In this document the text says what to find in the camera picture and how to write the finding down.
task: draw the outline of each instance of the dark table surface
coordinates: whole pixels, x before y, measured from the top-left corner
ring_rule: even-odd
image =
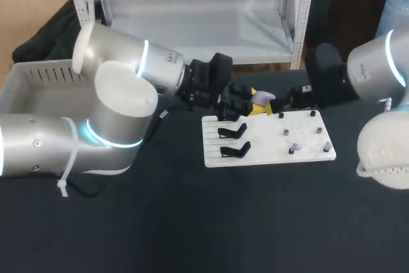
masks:
[[[307,83],[305,72],[236,79],[277,95]],[[382,108],[322,111],[331,162],[207,169],[210,111],[174,111],[95,199],[0,181],[0,272],[406,273],[409,192],[355,172],[359,131]]]

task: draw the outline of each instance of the white board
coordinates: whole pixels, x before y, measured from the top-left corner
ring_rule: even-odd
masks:
[[[315,116],[310,113],[286,112],[282,119],[278,114],[242,116],[236,123],[206,116],[202,119],[204,164],[208,168],[219,168],[334,160],[337,155],[334,148],[324,152],[325,144],[331,140],[320,112],[316,111]],[[237,131],[243,123],[247,124],[247,130],[239,140],[221,139],[217,133],[219,128]],[[322,128],[321,134],[316,132],[318,127]],[[284,135],[285,129],[289,130],[288,136]],[[239,150],[247,141],[250,141],[251,149],[242,159],[220,154],[222,146]],[[290,155],[293,143],[300,144],[302,148]]]

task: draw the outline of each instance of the wooden floor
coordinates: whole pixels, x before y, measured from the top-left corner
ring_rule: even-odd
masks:
[[[10,71],[12,52],[31,38],[67,0],[0,0],[0,88]],[[288,64],[239,66],[237,72],[289,69]]]

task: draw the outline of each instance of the shelf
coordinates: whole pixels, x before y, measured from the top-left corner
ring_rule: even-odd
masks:
[[[231,56],[234,64],[291,62],[289,32],[279,13],[265,8],[189,15],[124,14],[117,15],[111,27],[176,50],[185,56],[186,64],[192,59],[207,62],[216,52]]]

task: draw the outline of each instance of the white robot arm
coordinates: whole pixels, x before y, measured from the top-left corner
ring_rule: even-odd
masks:
[[[222,54],[188,66],[175,51],[87,24],[74,48],[73,69],[93,84],[93,109],[86,118],[0,115],[0,175],[120,174],[143,143],[158,96],[218,108],[232,66]]]
[[[273,101],[275,112],[286,104],[295,109],[316,104],[325,108],[358,99],[378,102],[403,97],[396,109],[378,115],[362,129],[357,173],[388,187],[409,189],[409,90],[405,82],[409,80],[409,27],[357,47],[347,63],[333,46],[321,45],[309,53],[306,66],[311,85],[294,88],[288,97]]]

